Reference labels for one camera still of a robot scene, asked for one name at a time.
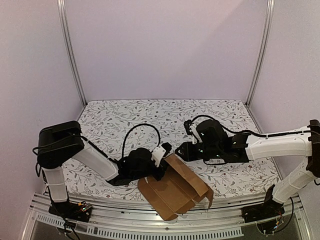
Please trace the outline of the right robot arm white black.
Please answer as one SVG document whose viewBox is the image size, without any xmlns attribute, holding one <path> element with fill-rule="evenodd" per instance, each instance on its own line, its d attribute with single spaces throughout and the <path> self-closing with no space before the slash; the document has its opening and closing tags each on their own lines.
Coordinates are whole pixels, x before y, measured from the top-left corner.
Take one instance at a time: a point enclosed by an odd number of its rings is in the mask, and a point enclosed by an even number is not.
<svg viewBox="0 0 320 240">
<path fill-rule="evenodd" d="M 229 164 L 271 157 L 304 157 L 286 178 L 267 190 L 258 208 L 262 218 L 269 218 L 292 195 L 320 177 L 320 122 L 316 119 L 296 130 L 265 134 L 232 131 L 214 118 L 198 125 L 187 120 L 184 128 L 192 140 L 183 142 L 175 154 L 185 162 L 219 159 Z"/>
</svg>

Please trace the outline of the brown cardboard paper box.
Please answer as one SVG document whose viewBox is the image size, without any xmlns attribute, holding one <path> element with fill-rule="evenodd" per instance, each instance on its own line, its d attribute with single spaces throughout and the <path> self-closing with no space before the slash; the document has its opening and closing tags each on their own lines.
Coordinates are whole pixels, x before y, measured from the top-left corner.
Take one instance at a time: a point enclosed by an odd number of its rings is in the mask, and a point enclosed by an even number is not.
<svg viewBox="0 0 320 240">
<path fill-rule="evenodd" d="M 212 206 L 214 191 L 195 174 L 177 155 L 164 159 L 167 170 L 161 180 L 153 176 L 137 182 L 140 193 L 164 221 L 172 221 L 185 214 L 197 203 L 207 199 L 207 208 Z"/>
</svg>

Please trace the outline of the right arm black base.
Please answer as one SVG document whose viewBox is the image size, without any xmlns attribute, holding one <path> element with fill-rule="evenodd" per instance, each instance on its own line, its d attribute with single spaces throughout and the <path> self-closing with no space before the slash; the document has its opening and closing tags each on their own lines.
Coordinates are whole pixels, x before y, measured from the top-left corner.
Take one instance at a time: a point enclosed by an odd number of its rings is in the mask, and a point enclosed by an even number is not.
<svg viewBox="0 0 320 240">
<path fill-rule="evenodd" d="M 266 192 L 263 203 L 241 208 L 241 216 L 245 223 L 260 221 L 284 214 L 284 204 L 273 200 L 273 184 Z"/>
</svg>

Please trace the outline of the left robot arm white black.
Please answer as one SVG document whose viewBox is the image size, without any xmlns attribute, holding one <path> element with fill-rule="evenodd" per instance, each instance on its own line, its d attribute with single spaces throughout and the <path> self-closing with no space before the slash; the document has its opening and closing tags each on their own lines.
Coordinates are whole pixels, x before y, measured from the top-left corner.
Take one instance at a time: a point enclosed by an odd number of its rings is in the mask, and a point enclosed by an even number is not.
<svg viewBox="0 0 320 240">
<path fill-rule="evenodd" d="M 116 160 L 83 136 L 80 124 L 73 120 L 43 128 L 32 152 L 36 155 L 36 173 L 44 174 L 55 209 L 63 217 L 70 217 L 75 210 L 68 201 L 63 173 L 63 164 L 69 159 L 84 164 L 112 186 L 124 186 L 148 176 L 161 180 L 167 170 L 165 158 L 171 150 L 170 143 L 159 140 L 153 150 L 139 147 Z"/>
</svg>

